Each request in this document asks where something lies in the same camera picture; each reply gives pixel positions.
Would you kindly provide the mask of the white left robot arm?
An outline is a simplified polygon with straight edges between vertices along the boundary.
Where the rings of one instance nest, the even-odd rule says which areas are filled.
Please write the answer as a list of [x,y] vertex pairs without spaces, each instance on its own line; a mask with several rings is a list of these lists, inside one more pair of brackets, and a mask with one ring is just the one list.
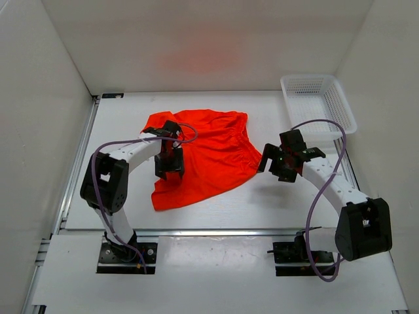
[[101,217],[106,237],[115,245],[123,262],[136,257],[137,245],[131,241],[134,230],[128,223],[124,203],[130,173],[150,158],[155,159],[155,175],[166,180],[169,173],[185,172],[184,140],[147,135],[143,138],[102,144],[92,154],[81,186],[81,198]]

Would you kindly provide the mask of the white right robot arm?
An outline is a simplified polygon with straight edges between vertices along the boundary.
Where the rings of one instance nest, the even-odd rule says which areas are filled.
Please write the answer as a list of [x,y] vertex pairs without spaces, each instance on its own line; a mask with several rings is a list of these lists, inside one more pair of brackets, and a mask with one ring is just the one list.
[[392,248],[388,203],[357,190],[333,169],[320,149],[291,152],[267,144],[257,171],[264,170],[287,183],[295,182],[300,175],[319,190],[338,214],[335,228],[314,227],[297,233],[294,253],[299,260],[307,262],[318,251],[326,251],[353,261]]

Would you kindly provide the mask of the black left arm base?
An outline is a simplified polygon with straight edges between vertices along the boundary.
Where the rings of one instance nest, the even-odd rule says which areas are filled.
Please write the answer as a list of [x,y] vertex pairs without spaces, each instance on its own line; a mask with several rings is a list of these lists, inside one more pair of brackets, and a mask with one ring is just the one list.
[[115,244],[102,237],[98,254],[96,273],[98,274],[125,274],[125,275],[154,275],[156,271],[156,258],[158,252],[157,242],[138,242],[131,239],[129,245],[137,247],[142,256],[125,245]]

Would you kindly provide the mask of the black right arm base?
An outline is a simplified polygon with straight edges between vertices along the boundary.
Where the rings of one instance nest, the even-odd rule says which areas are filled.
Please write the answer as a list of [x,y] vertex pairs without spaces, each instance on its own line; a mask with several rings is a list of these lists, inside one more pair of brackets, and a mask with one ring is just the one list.
[[[315,277],[310,265],[303,232],[298,232],[293,240],[274,241],[267,254],[274,257],[276,277]],[[336,268],[332,252],[311,251],[315,266],[324,277],[331,277]]]

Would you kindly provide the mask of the orange mesh shorts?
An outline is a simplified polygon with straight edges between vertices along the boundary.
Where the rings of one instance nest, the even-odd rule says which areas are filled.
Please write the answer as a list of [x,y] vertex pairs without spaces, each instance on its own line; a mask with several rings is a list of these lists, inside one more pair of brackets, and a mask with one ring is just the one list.
[[177,209],[228,192],[257,173],[261,153],[247,134],[248,115],[210,109],[164,111],[149,116],[147,127],[161,128],[171,120],[182,125],[185,173],[168,174],[155,182],[155,211]]

